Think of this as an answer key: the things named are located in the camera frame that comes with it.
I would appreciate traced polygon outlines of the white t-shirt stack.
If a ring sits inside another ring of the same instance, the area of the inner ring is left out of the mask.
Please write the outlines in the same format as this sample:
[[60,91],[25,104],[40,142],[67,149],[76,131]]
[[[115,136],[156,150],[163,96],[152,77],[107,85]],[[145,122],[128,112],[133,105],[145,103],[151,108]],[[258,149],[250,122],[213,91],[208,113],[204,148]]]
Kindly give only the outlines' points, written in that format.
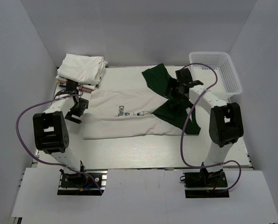
[[102,56],[66,54],[57,70],[56,79],[62,83],[72,80],[87,92],[98,88],[106,72],[108,62]]

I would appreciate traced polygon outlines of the white green Charlie Brown t-shirt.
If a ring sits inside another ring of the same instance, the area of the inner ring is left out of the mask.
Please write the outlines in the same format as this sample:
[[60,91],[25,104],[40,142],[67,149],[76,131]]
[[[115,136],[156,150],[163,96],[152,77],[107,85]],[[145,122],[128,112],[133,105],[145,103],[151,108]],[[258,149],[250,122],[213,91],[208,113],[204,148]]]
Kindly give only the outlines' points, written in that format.
[[[142,72],[146,87],[134,90],[95,90],[85,116],[85,140],[127,138],[144,135],[180,135],[192,103],[165,98],[171,77],[164,64]],[[201,128],[192,113],[185,134],[198,135]]]

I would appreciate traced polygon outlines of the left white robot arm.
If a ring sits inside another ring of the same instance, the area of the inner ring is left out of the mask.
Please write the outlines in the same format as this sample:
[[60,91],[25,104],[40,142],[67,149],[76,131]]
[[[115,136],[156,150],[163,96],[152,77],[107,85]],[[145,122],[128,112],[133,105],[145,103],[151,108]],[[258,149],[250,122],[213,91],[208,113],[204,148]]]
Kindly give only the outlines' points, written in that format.
[[36,148],[51,155],[65,168],[76,170],[72,181],[77,186],[84,186],[88,174],[82,171],[82,162],[70,149],[70,137],[66,121],[81,124],[80,117],[88,108],[89,101],[81,97],[79,84],[68,80],[66,89],[57,94],[48,109],[33,116],[33,128]]

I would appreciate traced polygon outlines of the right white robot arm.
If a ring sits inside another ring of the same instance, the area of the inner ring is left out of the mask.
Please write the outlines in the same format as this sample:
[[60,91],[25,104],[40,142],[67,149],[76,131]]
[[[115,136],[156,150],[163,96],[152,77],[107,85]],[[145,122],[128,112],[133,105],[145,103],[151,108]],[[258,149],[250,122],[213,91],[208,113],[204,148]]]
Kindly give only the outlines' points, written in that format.
[[[219,99],[209,91],[210,87],[205,88],[201,81],[194,81],[189,69],[184,68],[176,71],[176,78],[169,79],[165,93],[166,95],[171,93],[178,98],[186,97],[193,103],[182,130],[180,155],[188,167],[206,170],[200,174],[200,180],[206,186],[211,186],[217,181],[216,173],[220,173],[223,165],[228,163],[225,158],[230,148],[244,133],[240,106]],[[199,167],[188,164],[183,154],[186,125],[196,105],[201,106],[210,115],[209,136],[212,141],[206,159]]]

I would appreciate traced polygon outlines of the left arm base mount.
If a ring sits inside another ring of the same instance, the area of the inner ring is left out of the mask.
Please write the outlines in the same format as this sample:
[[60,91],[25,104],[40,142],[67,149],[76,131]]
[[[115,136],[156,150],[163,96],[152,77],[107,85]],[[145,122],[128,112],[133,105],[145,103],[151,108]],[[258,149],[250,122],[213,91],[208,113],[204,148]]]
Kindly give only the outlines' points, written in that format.
[[100,190],[88,176],[78,173],[65,173],[63,169],[60,169],[60,173],[57,190],[59,196],[101,196],[100,190],[102,192],[105,190],[107,171],[87,172],[98,184]]

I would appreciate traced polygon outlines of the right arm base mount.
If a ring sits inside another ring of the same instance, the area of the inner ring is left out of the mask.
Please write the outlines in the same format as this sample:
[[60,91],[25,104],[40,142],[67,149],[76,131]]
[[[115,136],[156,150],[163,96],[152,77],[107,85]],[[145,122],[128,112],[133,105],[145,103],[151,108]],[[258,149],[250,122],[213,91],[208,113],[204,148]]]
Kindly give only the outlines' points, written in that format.
[[205,168],[199,172],[186,172],[179,180],[185,185],[186,198],[229,198],[228,182],[223,169],[211,173]]

